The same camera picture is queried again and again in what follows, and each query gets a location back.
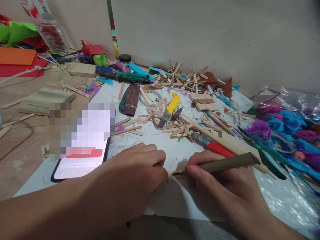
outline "pixelated area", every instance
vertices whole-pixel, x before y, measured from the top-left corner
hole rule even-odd
[[[115,132],[114,103],[50,103],[50,161],[86,154]]]

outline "yellow utility knife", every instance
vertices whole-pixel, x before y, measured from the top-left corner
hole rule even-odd
[[[173,111],[177,108],[178,104],[180,103],[180,97],[173,93],[172,94],[172,101],[169,104],[169,106],[167,107],[167,110],[163,113],[162,118],[159,122],[159,124],[157,125],[157,128],[163,128],[163,126],[166,124],[166,122],[170,119],[170,117],[173,114]]]

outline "teal pliers handle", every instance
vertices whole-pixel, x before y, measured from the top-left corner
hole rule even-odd
[[[143,77],[149,78],[149,75],[144,75],[144,74],[139,74],[139,73],[122,73],[122,72],[117,72],[117,75],[122,75],[124,77],[130,77],[130,78],[138,78],[141,79]]]
[[[278,153],[277,150],[275,150],[271,147],[267,147],[263,143],[251,143],[250,145],[256,149],[262,149],[263,151],[269,153],[271,155],[271,157],[273,157],[274,159],[277,159],[279,162],[281,162],[285,165],[290,165],[289,161],[284,156],[282,156],[280,153]]]

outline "orange paper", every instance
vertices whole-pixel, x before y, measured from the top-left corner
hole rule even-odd
[[[33,49],[0,48],[0,64],[31,65],[36,54]]]

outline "pliers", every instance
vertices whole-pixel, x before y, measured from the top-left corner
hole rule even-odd
[[[234,128],[250,146],[256,148],[259,152],[261,162],[266,165],[266,167],[272,172],[277,178],[285,180],[287,179],[286,175],[283,174],[282,170],[276,165],[273,159],[271,159],[268,155],[272,158],[277,159],[279,162],[283,164],[288,164],[289,161],[285,159],[280,153],[278,153],[273,148],[267,147],[263,143],[259,143],[254,141],[250,136],[247,134],[245,130],[238,126],[238,129]]]
[[[138,73],[102,73],[98,71],[99,76],[115,79],[118,82],[129,82],[129,83],[142,83],[142,84],[152,84],[153,82],[149,79],[149,75],[143,75]]]

